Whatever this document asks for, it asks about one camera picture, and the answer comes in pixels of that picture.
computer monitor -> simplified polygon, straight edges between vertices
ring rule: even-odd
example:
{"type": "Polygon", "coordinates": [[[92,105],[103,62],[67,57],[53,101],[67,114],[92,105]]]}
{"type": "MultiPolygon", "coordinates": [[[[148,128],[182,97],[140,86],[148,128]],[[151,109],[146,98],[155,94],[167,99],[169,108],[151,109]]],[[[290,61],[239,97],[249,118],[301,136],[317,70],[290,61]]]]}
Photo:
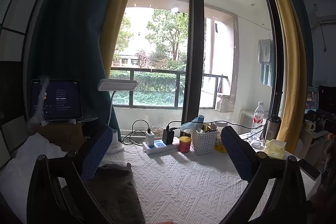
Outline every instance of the computer monitor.
{"type": "MultiPolygon", "coordinates": [[[[30,116],[36,111],[41,91],[40,80],[32,80],[30,92],[30,116]]],[[[44,99],[44,120],[70,120],[82,117],[79,83],[75,80],[50,80],[44,99]]]]}
{"type": "Polygon", "coordinates": [[[316,110],[319,107],[319,89],[313,86],[308,86],[305,113],[308,110],[316,110]]]}
{"type": "Polygon", "coordinates": [[[320,86],[319,109],[336,114],[336,87],[320,86]]]}

building window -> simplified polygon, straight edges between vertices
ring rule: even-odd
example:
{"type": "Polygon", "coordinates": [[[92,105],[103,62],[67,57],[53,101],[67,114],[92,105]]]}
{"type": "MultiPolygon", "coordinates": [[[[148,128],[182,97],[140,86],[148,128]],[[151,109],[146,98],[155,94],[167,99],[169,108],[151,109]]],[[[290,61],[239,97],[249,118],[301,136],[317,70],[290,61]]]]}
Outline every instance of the building window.
{"type": "Polygon", "coordinates": [[[139,65],[139,59],[131,59],[132,65],[139,65]]]}

yellow package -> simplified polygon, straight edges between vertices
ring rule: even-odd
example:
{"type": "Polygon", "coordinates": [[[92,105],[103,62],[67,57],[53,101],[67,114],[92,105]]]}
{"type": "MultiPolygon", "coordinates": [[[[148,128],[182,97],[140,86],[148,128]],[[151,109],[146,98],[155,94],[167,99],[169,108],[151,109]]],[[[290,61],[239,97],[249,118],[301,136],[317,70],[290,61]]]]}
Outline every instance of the yellow package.
{"type": "Polygon", "coordinates": [[[267,140],[265,143],[264,152],[272,158],[284,159],[286,142],[281,142],[278,140],[267,140]]]}
{"type": "Polygon", "coordinates": [[[221,152],[221,153],[225,153],[225,152],[226,152],[226,150],[225,150],[225,148],[224,148],[224,145],[223,145],[222,143],[220,143],[220,144],[215,144],[214,148],[215,148],[216,150],[218,150],[219,152],[221,152]]]}

tablet screen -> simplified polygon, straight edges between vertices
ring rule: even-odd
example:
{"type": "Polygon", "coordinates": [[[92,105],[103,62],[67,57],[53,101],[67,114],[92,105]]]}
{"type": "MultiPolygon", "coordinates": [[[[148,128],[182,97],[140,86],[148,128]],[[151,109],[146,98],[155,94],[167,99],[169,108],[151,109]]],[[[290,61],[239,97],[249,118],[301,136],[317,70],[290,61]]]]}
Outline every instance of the tablet screen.
{"type": "MultiPolygon", "coordinates": [[[[41,87],[40,80],[31,82],[31,116],[35,113],[41,87]]],[[[50,80],[43,108],[45,121],[82,117],[79,83],[74,80],[50,80]]]]}

balcony railing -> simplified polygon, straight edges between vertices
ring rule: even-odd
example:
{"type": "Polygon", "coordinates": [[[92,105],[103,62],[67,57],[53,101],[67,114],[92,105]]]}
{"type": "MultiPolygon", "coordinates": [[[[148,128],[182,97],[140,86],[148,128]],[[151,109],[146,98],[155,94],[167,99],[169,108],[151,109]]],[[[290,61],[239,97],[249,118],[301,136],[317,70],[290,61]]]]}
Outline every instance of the balcony railing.
{"type": "MultiPolygon", "coordinates": [[[[172,106],[161,106],[161,105],[137,105],[134,104],[133,98],[134,98],[134,92],[137,91],[137,88],[135,90],[129,91],[129,103],[128,104],[115,104],[117,107],[130,107],[130,108],[156,108],[156,109],[182,109],[182,105],[179,105],[179,97],[183,96],[180,94],[180,91],[184,87],[180,86],[180,80],[181,80],[181,75],[185,75],[185,71],[176,71],[176,70],[163,70],[163,69],[141,69],[141,68],[125,68],[125,67],[112,67],[111,71],[129,71],[129,80],[134,80],[134,72],[150,72],[150,73],[168,73],[168,74],[173,74],[176,75],[175,78],[175,91],[174,89],[172,92],[175,93],[175,98],[174,98],[174,105],[172,106]]],[[[217,90],[218,90],[218,79],[224,78],[228,80],[227,76],[223,75],[212,75],[212,74],[207,74],[203,73],[203,76],[205,77],[214,77],[215,78],[215,87],[214,87],[214,94],[213,94],[213,104],[210,107],[200,107],[200,109],[215,109],[216,107],[216,98],[217,98],[217,90]]]]}

